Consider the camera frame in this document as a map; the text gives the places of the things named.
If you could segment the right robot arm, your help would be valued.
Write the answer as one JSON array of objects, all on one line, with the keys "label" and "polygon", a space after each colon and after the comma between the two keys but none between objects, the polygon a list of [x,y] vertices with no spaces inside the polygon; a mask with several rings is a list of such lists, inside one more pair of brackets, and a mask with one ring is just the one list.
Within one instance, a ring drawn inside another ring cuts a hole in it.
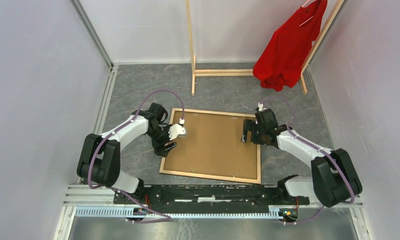
[{"label": "right robot arm", "polygon": [[257,109],[255,119],[243,121],[241,142],[272,146],[296,157],[311,170],[310,177],[292,175],[278,182],[276,196],[283,204],[296,197],[317,199],[331,208],[339,203],[352,204],[363,192],[349,153],[320,146],[299,135],[288,124],[280,125],[271,109]]}]

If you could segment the red t-shirt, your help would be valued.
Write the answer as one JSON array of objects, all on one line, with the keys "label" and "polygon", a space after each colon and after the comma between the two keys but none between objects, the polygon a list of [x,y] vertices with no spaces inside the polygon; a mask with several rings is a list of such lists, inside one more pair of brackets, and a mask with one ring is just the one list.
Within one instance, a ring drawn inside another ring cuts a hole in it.
[{"label": "red t-shirt", "polygon": [[317,39],[328,2],[320,0],[314,7],[315,16],[305,25],[308,17],[298,8],[284,24],[274,31],[268,45],[253,67],[253,76],[262,88],[280,92],[283,87],[294,87],[300,79],[302,65]]}]

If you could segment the white clothes hanger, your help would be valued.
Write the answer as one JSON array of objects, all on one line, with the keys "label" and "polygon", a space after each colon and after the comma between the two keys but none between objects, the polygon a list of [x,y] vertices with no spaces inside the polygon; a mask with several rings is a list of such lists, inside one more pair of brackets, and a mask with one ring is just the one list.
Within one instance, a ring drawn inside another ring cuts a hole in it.
[{"label": "white clothes hanger", "polygon": [[304,14],[308,17],[307,19],[304,19],[299,26],[302,27],[306,23],[308,23],[314,16],[314,7],[319,6],[320,1],[319,0],[307,0],[303,5],[302,8],[304,9]]}]

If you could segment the wooden clothes rack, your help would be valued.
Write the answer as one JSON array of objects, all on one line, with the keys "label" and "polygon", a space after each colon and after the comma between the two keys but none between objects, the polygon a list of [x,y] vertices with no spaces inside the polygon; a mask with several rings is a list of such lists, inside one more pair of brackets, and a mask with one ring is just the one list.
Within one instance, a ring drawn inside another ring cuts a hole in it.
[{"label": "wooden clothes rack", "polygon": [[[320,33],[317,39],[314,41],[313,46],[308,53],[303,65],[302,71],[300,74],[300,86],[304,95],[308,94],[308,89],[305,83],[304,72],[308,69],[308,66],[317,52],[319,46],[324,40],[324,37],[328,33],[331,25],[333,24],[335,18],[337,17],[339,11],[344,5],[345,0],[337,0],[332,8],[326,22],[320,30]],[[190,11],[190,1],[185,1],[186,7],[186,17],[187,17],[187,27],[188,27],[188,39],[189,39],[189,48],[190,48],[190,60],[191,60],[191,72],[192,72],[192,84],[191,84],[191,94],[195,95],[195,85],[197,77],[251,77],[253,75],[252,69],[198,69],[196,67],[196,56],[194,54],[194,44],[193,44],[193,35],[192,35],[192,23],[191,23],[191,11]]]}]

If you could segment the aluminium rail frame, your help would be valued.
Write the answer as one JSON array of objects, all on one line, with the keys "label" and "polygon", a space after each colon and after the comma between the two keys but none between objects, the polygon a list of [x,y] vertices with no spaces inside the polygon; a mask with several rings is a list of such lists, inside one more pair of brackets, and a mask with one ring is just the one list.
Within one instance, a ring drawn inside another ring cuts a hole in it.
[{"label": "aluminium rail frame", "polygon": [[369,240],[360,198],[353,204],[268,207],[266,213],[160,213],[123,194],[68,187],[56,240]]}]

